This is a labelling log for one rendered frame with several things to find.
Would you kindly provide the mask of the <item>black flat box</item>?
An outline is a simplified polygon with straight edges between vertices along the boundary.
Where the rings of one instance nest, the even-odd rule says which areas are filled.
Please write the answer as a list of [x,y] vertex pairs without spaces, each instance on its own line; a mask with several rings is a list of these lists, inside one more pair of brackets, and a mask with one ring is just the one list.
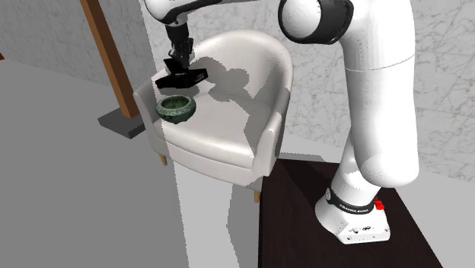
[[191,88],[209,77],[206,69],[184,68],[176,59],[165,59],[165,65],[170,73],[162,78],[155,79],[155,84],[161,88]]

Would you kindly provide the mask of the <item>green bowl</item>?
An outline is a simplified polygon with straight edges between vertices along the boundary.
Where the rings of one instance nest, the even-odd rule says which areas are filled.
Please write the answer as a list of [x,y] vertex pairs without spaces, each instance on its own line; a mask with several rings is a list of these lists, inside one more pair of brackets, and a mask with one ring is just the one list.
[[162,120],[178,124],[192,117],[196,112],[196,102],[191,97],[171,95],[159,100],[155,112]]

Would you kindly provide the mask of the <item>dark robot stand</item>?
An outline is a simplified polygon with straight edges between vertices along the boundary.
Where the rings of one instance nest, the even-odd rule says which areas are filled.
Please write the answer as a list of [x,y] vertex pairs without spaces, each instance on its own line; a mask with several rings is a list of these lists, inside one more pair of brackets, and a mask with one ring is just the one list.
[[397,191],[382,189],[389,241],[342,244],[314,214],[336,163],[279,159],[260,195],[259,268],[443,268]]

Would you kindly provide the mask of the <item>brown wooden post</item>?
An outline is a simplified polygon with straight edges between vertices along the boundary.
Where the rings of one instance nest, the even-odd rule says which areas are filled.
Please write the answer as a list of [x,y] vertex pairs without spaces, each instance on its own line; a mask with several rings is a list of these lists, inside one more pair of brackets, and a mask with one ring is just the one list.
[[139,109],[132,96],[132,85],[126,74],[99,0],[79,1],[112,85],[120,111],[122,115],[132,119],[139,115]]

